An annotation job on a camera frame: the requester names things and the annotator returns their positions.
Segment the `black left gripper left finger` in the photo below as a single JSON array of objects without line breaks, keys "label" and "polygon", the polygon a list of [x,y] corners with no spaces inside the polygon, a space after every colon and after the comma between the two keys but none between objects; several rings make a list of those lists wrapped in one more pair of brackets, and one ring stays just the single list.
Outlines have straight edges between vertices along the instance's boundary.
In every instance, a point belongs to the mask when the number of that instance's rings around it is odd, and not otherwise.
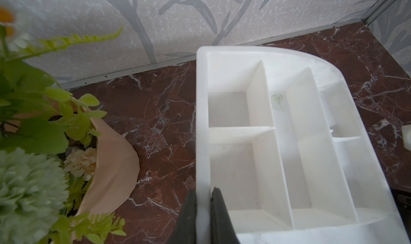
[{"label": "black left gripper left finger", "polygon": [[168,244],[195,244],[197,218],[196,191],[188,191]]}]

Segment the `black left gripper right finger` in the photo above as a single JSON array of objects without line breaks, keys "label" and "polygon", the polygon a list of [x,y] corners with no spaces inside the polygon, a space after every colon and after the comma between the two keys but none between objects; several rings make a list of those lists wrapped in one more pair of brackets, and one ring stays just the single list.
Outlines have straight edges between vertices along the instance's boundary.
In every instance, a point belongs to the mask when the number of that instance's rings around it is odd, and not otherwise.
[{"label": "black left gripper right finger", "polygon": [[219,188],[211,194],[210,223],[212,244],[240,244]]}]

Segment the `white plastic drawer organizer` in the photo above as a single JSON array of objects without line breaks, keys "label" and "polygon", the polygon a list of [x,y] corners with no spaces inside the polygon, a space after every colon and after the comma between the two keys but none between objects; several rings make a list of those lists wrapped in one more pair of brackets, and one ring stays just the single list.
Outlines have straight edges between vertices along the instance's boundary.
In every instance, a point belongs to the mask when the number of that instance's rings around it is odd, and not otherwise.
[{"label": "white plastic drawer organizer", "polygon": [[197,51],[197,242],[222,192],[242,244],[407,244],[341,71],[304,52]]}]

